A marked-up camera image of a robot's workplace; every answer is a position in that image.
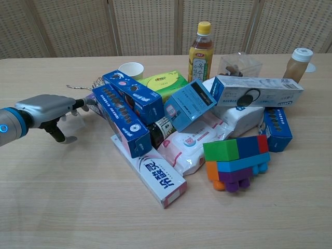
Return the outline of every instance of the pink package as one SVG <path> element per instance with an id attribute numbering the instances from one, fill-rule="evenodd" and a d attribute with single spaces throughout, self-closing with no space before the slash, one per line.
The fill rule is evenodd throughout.
<path id="1" fill-rule="evenodd" d="M 225 140 L 232 131 L 209 111 L 182 132 L 171 134 L 158 152 L 182 176 L 194 174 L 205 163 L 203 143 Z"/>

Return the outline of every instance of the white cup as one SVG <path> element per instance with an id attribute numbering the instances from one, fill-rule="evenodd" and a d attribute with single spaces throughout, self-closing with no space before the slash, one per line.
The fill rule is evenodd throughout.
<path id="1" fill-rule="evenodd" d="M 144 66 L 137 62 L 128 62 L 122 64 L 119 70 L 135 80 L 143 79 Z"/>

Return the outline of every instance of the wooden table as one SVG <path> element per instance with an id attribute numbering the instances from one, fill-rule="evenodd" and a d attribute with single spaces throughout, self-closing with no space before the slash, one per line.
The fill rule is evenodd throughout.
<path id="1" fill-rule="evenodd" d="M 261 76 L 282 77 L 290 55 L 255 57 Z M 0 107 L 42 93 L 85 96 L 66 84 L 90 86 L 130 61 L 141 62 L 146 77 L 173 69 L 187 76 L 187 56 L 5 59 Z M 91 111 L 81 112 L 86 127 L 69 145 L 30 130 L 0 148 L 0 248 L 331 248 L 331 61 L 314 56 L 317 71 L 305 74 L 305 92 L 286 109 L 293 140 L 235 195 L 215 191 L 203 166 L 163 210 Z"/>

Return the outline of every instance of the bottle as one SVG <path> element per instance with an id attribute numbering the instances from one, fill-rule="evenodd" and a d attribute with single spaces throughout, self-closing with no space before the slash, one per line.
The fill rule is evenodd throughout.
<path id="1" fill-rule="evenodd" d="M 205 81 L 210 78 L 213 55 L 210 32 L 211 24 L 209 22 L 198 24 L 197 37 L 189 50 L 188 82 L 192 82 L 194 79 Z"/>
<path id="2" fill-rule="evenodd" d="M 158 149 L 159 145 L 175 131 L 175 128 L 166 117 L 149 124 L 147 128 L 150 131 L 151 143 L 155 149 Z"/>
<path id="3" fill-rule="evenodd" d="M 305 73 L 313 52 L 308 48 L 296 48 L 287 63 L 284 79 L 293 79 L 299 83 Z"/>

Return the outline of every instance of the yellow bottle cap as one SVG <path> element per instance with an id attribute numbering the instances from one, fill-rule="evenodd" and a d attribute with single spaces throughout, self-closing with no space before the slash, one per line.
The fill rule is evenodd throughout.
<path id="1" fill-rule="evenodd" d="M 198 35 L 209 35 L 211 32 L 211 24 L 209 22 L 198 23 L 197 34 Z"/>

